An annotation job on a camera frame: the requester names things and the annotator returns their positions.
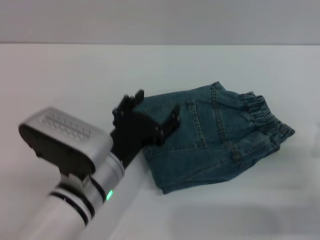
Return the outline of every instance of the green indicator light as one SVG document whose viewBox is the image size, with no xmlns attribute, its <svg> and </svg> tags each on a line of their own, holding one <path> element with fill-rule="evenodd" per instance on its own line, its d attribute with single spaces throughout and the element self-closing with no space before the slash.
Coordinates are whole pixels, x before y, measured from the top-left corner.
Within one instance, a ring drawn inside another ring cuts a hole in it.
<svg viewBox="0 0 320 240">
<path fill-rule="evenodd" d="M 106 196 L 106 200 L 108 201 L 109 200 L 109 198 L 112 196 L 112 194 L 114 194 L 114 191 L 110 191 L 109 193 L 108 193 L 108 195 Z"/>
</svg>

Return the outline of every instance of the seam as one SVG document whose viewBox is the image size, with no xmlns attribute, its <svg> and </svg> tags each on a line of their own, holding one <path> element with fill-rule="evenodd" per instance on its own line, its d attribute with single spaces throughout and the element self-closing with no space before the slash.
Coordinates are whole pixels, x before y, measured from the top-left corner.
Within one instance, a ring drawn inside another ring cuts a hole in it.
<svg viewBox="0 0 320 240">
<path fill-rule="evenodd" d="M 204 133 L 202 132 L 202 129 L 201 129 L 201 126 L 200 126 L 200 121 L 199 121 L 199 116 L 198 116 L 198 113 L 197 113 L 197 108 L 196 108 L 196 102 L 195 100 L 192 100 L 192 103 L 193 103 L 193 111 L 194 111 L 194 114 L 193 114 L 193 118 L 194 118 L 194 123 L 195 123 L 195 128 L 197 130 L 197 135 L 199 136 L 199 140 L 202 142 L 202 144 L 205 145 L 205 147 L 207 147 L 207 142 L 205 140 L 205 136 L 204 136 Z"/>
<path fill-rule="evenodd" d="M 162 109 L 165 109 L 165 108 L 170 108 L 174 105 L 192 105 L 194 104 L 194 100 L 180 100 L 180 101 L 169 101 L 169 102 L 166 102 L 165 104 L 160 104 L 160 105 L 157 105 L 157 106 L 152 106 L 152 107 L 143 107 L 142 108 L 142 111 L 143 112 L 149 112 L 151 110 L 162 110 Z"/>
<path fill-rule="evenodd" d="M 182 151 L 189 151 L 189 150 L 195 150 L 195 149 L 205 149 L 207 148 L 207 145 L 192 145 L 188 147 L 172 147 L 172 148 L 167 148 L 166 150 L 163 151 L 150 151 L 150 150 L 145 150 L 144 154 L 146 154 L 149 158 L 162 155 L 162 154 L 167 154 L 167 153 L 172 153 L 172 152 L 182 152 Z"/>
<path fill-rule="evenodd" d="M 158 156 L 158 155 L 162 155 L 162 154 L 166 154 L 166 153 L 181 152 L 181 151 L 188 151 L 188 150 L 195 150 L 195 149 L 204 149 L 204 148 L 208 147 L 205 136 L 204 136 L 202 129 L 201 129 L 201 125 L 200 125 L 200 121 L 199 121 L 199 117 L 198 117 L 198 113 L 197 113 L 197 109 L 196 109 L 196 101 L 189 100 L 189 101 L 180 103 L 180 105 L 184 105 L 184 104 L 186 104 L 185 107 L 191 114 L 197 142 L 195 142 L 194 144 L 173 146 L 173 147 L 166 148 L 163 150 L 146 149 L 144 151 L 144 154 L 147 155 L 149 158 L 152 158 L 152 157 Z M 158 109 L 162 109 L 165 106 L 167 107 L 167 106 L 169 106 L 169 104 L 161 105 L 158 107 Z M 147 112 L 148 110 L 150 110 L 150 108 L 143 109 L 144 112 Z"/>
<path fill-rule="evenodd" d="M 245 152 L 245 153 L 242 154 L 241 156 L 242 156 L 242 157 L 245 157 L 245 156 L 247 156 L 247 155 L 249 155 L 249 154 L 252 154 L 252 153 L 260 150 L 261 148 L 263 148 L 263 147 L 265 147 L 265 146 L 267 146 L 267 145 L 269 145 L 269 144 L 274 144 L 274 142 L 270 141 L 270 142 L 268 142 L 268 143 L 266 143 L 266 144 L 264 144 L 264 145 L 261 145 L 261 146 L 259 146 L 259 147 L 255 147 L 255 148 L 253 148 L 251 151 Z"/>
<path fill-rule="evenodd" d="M 230 164 L 229 162 L 224 162 L 224 163 L 220 163 L 218 165 L 214 165 L 214 166 L 210 166 L 206 169 L 202 169 L 201 171 L 197 172 L 197 173 L 194 173 L 193 175 L 189 176 L 188 178 L 186 178 L 184 181 L 182 181 L 181 183 L 185 182 L 185 181 L 189 181 L 191 178 L 197 176 L 198 174 L 202 174 L 203 172 L 205 171 L 208 171 L 208 170 L 211 170 L 211 169 L 217 169 L 217 168 L 220 168 L 222 166 L 225 166 L 225 165 L 228 165 Z"/>
<path fill-rule="evenodd" d="M 222 167 L 222 166 L 229 165 L 229 164 L 230 164 L 230 162 L 223 162 L 223 163 L 222 163 L 222 161 L 219 161 L 218 164 L 210 164 L 210 165 L 205 166 L 205 167 L 202 167 L 202 168 L 196 168 L 195 170 L 193 170 L 193 171 L 190 173 L 191 176 L 181 177 L 181 178 L 179 178 L 179 179 L 177 180 L 177 182 L 170 183 L 170 184 L 168 184 L 168 185 L 161 185 L 161 186 L 159 186 L 159 187 L 160 187 L 160 188 L 167 188 L 167 187 L 170 187 L 170 186 L 174 186 L 174 185 L 176 185 L 176 184 L 182 184 L 182 183 L 184 183 L 185 181 L 188 181 L 190 178 L 192 178 L 192 177 L 194 177 L 194 176 L 196 176 L 196 175 L 198 175 L 198 174 L 200 174 L 200 173 L 202 173 L 202 172 L 204 172 L 204 171 L 206 171 L 206 170 L 213 169 L 213 168 L 220 168 L 220 167 Z"/>
<path fill-rule="evenodd" d="M 236 146 L 234 144 L 227 141 L 226 132 L 225 132 L 225 128 L 224 128 L 224 124 L 223 124 L 223 120 L 222 120 L 222 114 L 221 114 L 221 110 L 220 110 L 220 107 L 219 107 L 219 104 L 217 101 L 217 97 L 218 97 L 217 91 L 212 89 L 211 90 L 211 101 L 212 101 L 213 110 L 215 113 L 216 124 L 218 126 L 218 131 L 219 131 L 221 141 L 222 141 L 223 145 L 225 146 L 225 148 L 232 152 L 234 160 L 239 160 L 240 154 L 239 154 L 238 149 L 236 148 Z"/>
</svg>

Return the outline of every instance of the vent grille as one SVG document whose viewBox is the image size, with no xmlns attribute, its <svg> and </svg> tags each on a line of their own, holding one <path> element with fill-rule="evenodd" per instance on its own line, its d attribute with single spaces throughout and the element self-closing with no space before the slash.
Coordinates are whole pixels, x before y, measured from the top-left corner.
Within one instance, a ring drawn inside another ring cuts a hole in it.
<svg viewBox="0 0 320 240">
<path fill-rule="evenodd" d="M 85 142 L 90 139 L 91 131 L 89 129 L 63 115 L 51 112 L 45 115 L 41 122 L 75 140 Z"/>
</svg>

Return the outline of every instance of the denim shorts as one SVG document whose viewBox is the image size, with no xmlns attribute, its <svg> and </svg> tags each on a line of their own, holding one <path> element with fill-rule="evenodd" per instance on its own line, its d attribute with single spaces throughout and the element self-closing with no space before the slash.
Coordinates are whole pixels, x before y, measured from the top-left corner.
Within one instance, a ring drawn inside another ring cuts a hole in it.
<svg viewBox="0 0 320 240">
<path fill-rule="evenodd" d="M 270 112 L 263 96 L 227 91 L 219 82 L 146 97 L 135 110 L 162 123 L 177 104 L 180 127 L 163 145 L 144 149 L 164 194 L 229 181 L 295 133 Z"/>
</svg>

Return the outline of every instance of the elastic waistband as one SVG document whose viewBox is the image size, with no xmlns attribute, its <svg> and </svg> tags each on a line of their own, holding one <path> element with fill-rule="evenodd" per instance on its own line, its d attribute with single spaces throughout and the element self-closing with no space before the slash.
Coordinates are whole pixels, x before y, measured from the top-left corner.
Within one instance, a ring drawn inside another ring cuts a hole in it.
<svg viewBox="0 0 320 240">
<path fill-rule="evenodd" d="M 295 130 L 271 113 L 263 96 L 256 96 L 251 91 L 242 94 L 242 98 L 254 125 L 274 143 L 279 145 L 295 133 Z"/>
</svg>

